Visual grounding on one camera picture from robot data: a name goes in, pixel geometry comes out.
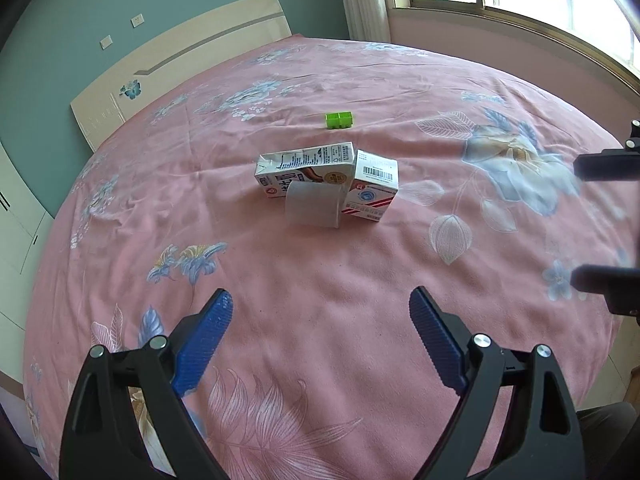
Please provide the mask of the white barcode medicine box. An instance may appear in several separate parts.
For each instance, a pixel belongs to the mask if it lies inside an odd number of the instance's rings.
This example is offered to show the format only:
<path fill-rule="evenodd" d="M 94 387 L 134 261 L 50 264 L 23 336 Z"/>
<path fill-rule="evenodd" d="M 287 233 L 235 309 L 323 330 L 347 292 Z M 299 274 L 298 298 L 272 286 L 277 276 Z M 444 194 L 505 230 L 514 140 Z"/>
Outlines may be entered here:
<path fill-rule="evenodd" d="M 398 162 L 359 150 L 342 214 L 379 222 L 398 191 Z"/>

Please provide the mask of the green plastic block tray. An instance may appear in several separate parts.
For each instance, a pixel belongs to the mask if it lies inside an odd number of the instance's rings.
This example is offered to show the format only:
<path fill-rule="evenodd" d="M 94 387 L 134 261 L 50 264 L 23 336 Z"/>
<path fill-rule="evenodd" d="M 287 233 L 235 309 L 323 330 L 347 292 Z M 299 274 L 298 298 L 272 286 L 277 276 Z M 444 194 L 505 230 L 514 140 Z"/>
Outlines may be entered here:
<path fill-rule="evenodd" d="M 326 113 L 326 128 L 345 129 L 350 128 L 354 123 L 351 112 Z"/>

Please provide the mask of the white milk carton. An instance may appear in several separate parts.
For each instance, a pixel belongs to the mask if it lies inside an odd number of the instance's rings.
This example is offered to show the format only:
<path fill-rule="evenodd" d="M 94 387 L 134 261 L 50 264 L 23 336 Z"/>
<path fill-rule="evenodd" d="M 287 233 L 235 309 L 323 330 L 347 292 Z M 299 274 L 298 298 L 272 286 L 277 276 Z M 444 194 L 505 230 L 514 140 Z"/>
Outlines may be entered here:
<path fill-rule="evenodd" d="M 346 185 L 354 176 L 352 142 L 261 154 L 254 177 L 268 197 L 284 197 L 292 182 Z"/>

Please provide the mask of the translucent plastic cup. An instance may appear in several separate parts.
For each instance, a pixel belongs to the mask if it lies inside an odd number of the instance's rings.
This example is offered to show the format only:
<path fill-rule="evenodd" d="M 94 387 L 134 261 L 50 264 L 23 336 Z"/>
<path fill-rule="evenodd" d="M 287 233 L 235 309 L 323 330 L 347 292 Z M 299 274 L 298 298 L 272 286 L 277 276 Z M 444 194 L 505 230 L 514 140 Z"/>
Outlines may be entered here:
<path fill-rule="evenodd" d="M 293 226 L 337 229 L 342 203 L 341 185 L 294 181 L 285 196 L 285 218 Z"/>

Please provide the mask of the grey trouser leg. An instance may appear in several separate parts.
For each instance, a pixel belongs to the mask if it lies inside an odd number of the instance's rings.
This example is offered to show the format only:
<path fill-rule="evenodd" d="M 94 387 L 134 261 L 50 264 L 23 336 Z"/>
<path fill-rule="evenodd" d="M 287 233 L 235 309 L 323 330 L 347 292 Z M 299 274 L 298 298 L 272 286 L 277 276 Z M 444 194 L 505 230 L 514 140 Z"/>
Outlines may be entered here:
<path fill-rule="evenodd" d="M 628 402 L 587 408 L 576 413 L 586 460 L 586 478 L 597 479 L 631 432 L 637 412 Z"/>

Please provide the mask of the white wardrobe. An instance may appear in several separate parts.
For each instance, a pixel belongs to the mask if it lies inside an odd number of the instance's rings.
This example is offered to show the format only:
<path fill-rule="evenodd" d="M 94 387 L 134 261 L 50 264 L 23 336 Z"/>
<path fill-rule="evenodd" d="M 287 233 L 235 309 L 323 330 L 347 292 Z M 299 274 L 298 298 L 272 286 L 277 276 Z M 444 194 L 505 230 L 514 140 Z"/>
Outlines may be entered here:
<path fill-rule="evenodd" d="M 22 398 L 26 318 L 53 218 L 0 151 L 1 387 Z"/>

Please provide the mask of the pink floral bed sheet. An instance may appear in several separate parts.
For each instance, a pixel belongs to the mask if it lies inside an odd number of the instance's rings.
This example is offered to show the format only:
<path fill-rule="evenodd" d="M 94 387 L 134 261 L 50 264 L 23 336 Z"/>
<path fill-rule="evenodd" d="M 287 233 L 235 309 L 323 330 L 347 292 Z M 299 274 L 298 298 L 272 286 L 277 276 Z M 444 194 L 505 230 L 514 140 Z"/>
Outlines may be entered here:
<path fill-rule="evenodd" d="M 334 112 L 354 123 L 326 128 Z M 397 196 L 379 222 L 292 226 L 258 157 L 338 142 L 395 159 Z M 235 479 L 416 474 L 457 403 L 416 286 L 500 346 L 548 344 L 582 402 L 620 320 L 570 272 L 631 265 L 639 187 L 573 162 L 614 145 L 526 81 L 390 44 L 292 37 L 192 78 L 96 150 L 55 216 L 24 350 L 44 466 L 91 346 L 138 348 L 218 288 L 232 322 L 186 407 Z"/>

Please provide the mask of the cream wooden headboard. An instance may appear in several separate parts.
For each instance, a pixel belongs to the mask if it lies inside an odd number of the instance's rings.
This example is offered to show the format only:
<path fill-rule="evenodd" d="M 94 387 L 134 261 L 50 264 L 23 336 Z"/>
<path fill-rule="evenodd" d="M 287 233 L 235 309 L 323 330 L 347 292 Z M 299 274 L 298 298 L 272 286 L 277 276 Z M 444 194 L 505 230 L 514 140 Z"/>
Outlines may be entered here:
<path fill-rule="evenodd" d="M 190 78 L 291 36 L 279 0 L 238 0 L 190 18 L 133 50 L 80 92 L 70 108 L 96 150 L 127 120 Z"/>

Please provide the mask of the white wall socket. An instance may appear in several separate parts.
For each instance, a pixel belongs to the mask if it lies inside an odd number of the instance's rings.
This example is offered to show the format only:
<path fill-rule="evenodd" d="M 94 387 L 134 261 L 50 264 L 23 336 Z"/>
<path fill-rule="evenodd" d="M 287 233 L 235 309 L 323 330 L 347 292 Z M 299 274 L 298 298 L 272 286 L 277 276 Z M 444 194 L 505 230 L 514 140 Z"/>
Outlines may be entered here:
<path fill-rule="evenodd" d="M 105 50 L 108 47 L 111 47 L 113 44 L 113 39 L 110 35 L 107 35 L 100 41 L 100 46 L 102 50 Z"/>

